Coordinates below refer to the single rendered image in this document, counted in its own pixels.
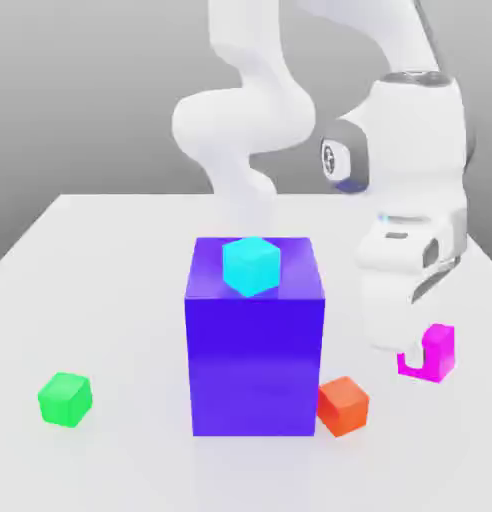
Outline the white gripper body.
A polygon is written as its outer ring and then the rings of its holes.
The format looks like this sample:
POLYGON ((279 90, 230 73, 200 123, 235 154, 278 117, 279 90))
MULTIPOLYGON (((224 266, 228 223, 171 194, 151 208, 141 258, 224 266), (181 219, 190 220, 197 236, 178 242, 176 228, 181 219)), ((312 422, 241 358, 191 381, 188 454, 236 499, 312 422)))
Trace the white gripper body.
POLYGON ((412 352, 432 323, 431 291, 461 261, 464 223, 375 223, 356 254, 366 338, 374 347, 412 352))

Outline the small magenta cube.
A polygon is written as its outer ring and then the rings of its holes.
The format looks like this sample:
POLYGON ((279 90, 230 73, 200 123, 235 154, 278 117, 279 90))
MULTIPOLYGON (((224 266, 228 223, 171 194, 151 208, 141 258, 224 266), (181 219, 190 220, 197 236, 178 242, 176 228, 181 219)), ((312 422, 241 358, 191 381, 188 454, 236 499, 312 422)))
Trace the small magenta cube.
POLYGON ((431 325, 423 335, 423 365, 411 368, 405 355, 397 355, 398 374, 434 383, 440 383, 455 367, 455 330, 444 324, 431 325))

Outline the small orange cube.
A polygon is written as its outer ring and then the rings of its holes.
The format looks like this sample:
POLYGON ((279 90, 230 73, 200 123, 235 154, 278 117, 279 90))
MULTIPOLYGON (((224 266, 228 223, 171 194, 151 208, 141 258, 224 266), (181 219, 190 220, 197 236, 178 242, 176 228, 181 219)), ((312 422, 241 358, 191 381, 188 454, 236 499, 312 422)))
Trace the small orange cube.
POLYGON ((335 436, 341 437, 367 424, 370 398, 350 377, 319 386, 317 416, 335 436))

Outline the small cyan cube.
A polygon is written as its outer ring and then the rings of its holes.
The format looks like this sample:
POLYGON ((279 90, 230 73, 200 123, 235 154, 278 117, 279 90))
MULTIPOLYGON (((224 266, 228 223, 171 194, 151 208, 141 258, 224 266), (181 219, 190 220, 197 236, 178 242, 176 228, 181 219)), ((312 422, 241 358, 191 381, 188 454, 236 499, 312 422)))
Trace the small cyan cube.
POLYGON ((223 280, 244 297, 276 288, 281 279, 281 250, 260 237, 246 237, 222 247, 223 280))

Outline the small green cube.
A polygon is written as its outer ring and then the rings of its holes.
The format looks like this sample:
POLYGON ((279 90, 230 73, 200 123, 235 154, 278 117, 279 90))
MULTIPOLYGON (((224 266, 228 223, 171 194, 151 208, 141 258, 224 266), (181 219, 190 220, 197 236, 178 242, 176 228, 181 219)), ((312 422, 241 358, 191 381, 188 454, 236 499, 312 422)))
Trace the small green cube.
POLYGON ((45 422, 75 428, 93 404, 90 380, 58 372, 38 392, 38 402, 45 422))

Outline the large purple box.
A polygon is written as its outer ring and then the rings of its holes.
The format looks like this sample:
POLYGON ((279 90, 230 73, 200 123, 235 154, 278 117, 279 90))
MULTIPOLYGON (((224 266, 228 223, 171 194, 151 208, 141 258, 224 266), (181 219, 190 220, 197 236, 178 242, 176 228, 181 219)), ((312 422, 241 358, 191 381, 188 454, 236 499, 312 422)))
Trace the large purple box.
POLYGON ((199 237, 184 297, 196 436, 315 432, 325 294, 312 243, 273 238, 278 287, 251 298, 222 278, 227 239, 199 237))

